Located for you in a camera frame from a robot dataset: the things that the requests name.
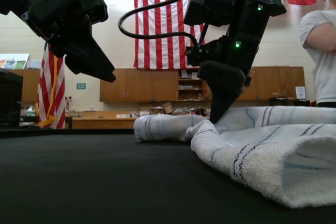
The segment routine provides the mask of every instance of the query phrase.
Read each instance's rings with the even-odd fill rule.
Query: person
[[[324,10],[303,16],[300,40],[315,63],[314,83],[318,107],[336,108],[336,0]]]

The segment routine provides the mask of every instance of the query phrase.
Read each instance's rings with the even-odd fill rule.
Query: white towel
[[[143,116],[134,131],[139,141],[191,140],[210,167],[303,208],[336,204],[335,124],[336,109],[275,106],[230,109],[215,125],[195,115]]]

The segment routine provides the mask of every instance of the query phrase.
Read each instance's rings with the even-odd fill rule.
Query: person's arm
[[[315,27],[309,33],[306,44],[324,52],[336,52],[336,28],[332,23]]]
[[[336,28],[321,12],[312,12],[302,18],[300,39],[306,49],[336,52]]]

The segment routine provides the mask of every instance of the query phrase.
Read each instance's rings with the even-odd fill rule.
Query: countertop
[[[106,117],[106,118],[88,118],[88,117],[85,117],[85,118],[72,118],[73,121],[112,121],[112,120],[115,120],[115,121],[135,121],[137,118],[109,118],[109,117]]]

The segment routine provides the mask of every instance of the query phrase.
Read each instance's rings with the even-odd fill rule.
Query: white wall
[[[109,19],[93,26],[93,37],[116,68],[132,68],[134,40],[118,29],[119,18],[134,8],[134,0],[105,0]],[[255,58],[254,66],[303,66],[306,76],[308,99],[314,100],[312,60],[300,45],[298,24],[301,17],[312,10],[323,9],[323,0],[311,6],[288,5],[287,13],[271,17]],[[134,17],[124,22],[124,27],[134,32]],[[206,41],[225,34],[227,27],[210,27]],[[42,59],[44,41],[38,38],[19,18],[10,13],[0,15],[0,54],[29,53],[30,59]],[[76,83],[86,83],[86,90],[76,90]],[[66,95],[72,96],[72,109],[89,110],[136,110],[136,104],[109,104],[99,102],[99,80],[84,74],[75,75],[66,68]]]

